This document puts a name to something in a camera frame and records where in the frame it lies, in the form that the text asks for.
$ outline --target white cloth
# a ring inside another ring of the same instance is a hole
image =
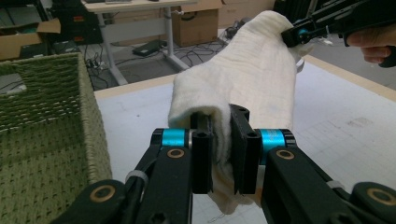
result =
[[[252,128],[292,128],[296,63],[307,50],[288,49],[283,43],[280,34],[290,27],[285,17],[264,11],[246,23],[222,52],[175,78],[169,127],[190,128],[190,115],[198,111],[212,117],[217,148],[212,162],[214,192],[209,196],[224,214],[231,214],[239,203],[254,201],[260,206],[264,170],[259,169],[256,195],[233,194],[229,104],[250,111]]]

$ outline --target white desk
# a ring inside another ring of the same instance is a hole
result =
[[[306,61],[295,92],[293,133],[299,147],[349,192],[362,181],[396,189],[396,91],[315,58]],[[161,77],[95,93],[115,179],[123,181],[134,169],[154,129],[167,127],[172,80]],[[192,223],[219,215],[206,195],[194,195]],[[266,221],[260,208],[245,205],[213,223]]]
[[[105,44],[106,55],[109,62],[109,70],[119,85],[128,84],[119,68],[114,63],[114,57],[111,53],[110,43],[122,40],[136,39],[140,37],[167,34],[167,48],[165,56],[170,63],[175,65],[179,70],[189,68],[173,52],[173,35],[172,35],[172,17],[170,7],[193,4],[198,0],[160,0],[159,2],[151,2],[149,0],[132,0],[125,4],[105,4],[91,3],[82,4],[88,11],[97,14],[99,27]],[[134,21],[120,24],[105,24],[104,13],[122,12],[122,11],[138,11],[163,7],[165,9],[164,18]]]

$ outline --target wicker basket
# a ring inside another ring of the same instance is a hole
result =
[[[80,54],[0,63],[26,90],[0,95],[0,222],[49,223],[111,178],[102,117]]]

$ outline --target table surface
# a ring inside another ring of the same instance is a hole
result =
[[[198,0],[160,0],[158,2],[151,2],[149,0],[132,0],[129,3],[122,4],[106,4],[106,3],[86,3],[81,1],[88,11],[93,13],[108,13],[121,11],[138,11],[148,10],[159,7],[177,7],[187,4],[197,3]]]
[[[373,181],[396,189],[396,91],[312,57],[297,75],[294,128],[298,146],[351,191]],[[97,91],[113,177],[123,181],[167,127],[174,76]],[[266,223],[257,206],[239,206],[215,223]],[[194,195],[193,223],[218,219],[219,209]]]

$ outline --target human hand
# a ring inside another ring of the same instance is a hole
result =
[[[382,63],[392,53],[389,46],[396,46],[396,24],[355,32],[346,42],[360,47],[366,62]]]

